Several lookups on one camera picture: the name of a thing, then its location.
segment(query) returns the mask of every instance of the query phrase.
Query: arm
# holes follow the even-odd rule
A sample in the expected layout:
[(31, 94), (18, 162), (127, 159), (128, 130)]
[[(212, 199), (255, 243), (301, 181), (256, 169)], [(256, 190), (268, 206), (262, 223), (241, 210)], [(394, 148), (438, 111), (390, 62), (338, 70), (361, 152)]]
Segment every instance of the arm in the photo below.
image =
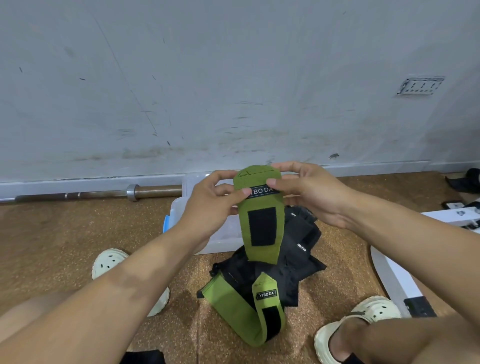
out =
[(304, 205), (323, 222), (356, 233), (480, 328), (479, 234), (354, 191), (314, 164), (274, 167), (298, 173), (267, 182), (292, 194), (286, 203)]
[(193, 190), (178, 224), (0, 344), (4, 363), (118, 363), (168, 283), (250, 189), (217, 171)]

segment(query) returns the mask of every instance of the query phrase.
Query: white wall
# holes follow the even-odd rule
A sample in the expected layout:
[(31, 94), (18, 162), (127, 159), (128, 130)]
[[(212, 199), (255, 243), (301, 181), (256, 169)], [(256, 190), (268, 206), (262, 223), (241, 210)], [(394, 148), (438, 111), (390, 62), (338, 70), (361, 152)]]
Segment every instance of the white wall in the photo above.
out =
[(0, 182), (480, 159), (477, 0), (3, 0), (0, 34)]

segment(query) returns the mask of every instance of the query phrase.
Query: brand label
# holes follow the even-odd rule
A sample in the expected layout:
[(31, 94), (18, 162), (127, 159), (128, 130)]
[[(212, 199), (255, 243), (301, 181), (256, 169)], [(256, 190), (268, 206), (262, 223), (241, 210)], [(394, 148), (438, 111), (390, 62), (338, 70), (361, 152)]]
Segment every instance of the brand label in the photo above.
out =
[(261, 196), (267, 196), (269, 194), (279, 194), (280, 191), (274, 190), (273, 188), (268, 187), (266, 184), (262, 184), (261, 186), (251, 187), (252, 194), (247, 198), (255, 198)]
[(263, 300), (269, 297), (276, 297), (276, 290), (263, 291), (257, 293), (257, 301)]

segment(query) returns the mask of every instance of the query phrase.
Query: foot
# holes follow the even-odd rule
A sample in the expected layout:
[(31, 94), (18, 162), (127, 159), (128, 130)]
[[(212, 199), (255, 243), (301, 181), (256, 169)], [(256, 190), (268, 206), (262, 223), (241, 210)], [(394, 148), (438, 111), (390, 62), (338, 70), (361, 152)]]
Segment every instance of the foot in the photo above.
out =
[(336, 361), (343, 362), (352, 354), (349, 338), (357, 336), (358, 330), (366, 326), (368, 322), (357, 317), (348, 318), (342, 322), (328, 343), (328, 349)]

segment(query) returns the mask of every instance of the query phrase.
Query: electrical outlet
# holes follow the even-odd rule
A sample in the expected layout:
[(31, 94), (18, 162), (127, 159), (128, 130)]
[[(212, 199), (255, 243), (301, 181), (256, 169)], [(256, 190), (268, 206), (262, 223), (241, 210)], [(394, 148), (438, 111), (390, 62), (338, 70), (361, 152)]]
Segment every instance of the electrical outlet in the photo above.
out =
[(397, 95), (433, 95), (445, 80), (444, 76), (411, 77), (401, 85)]

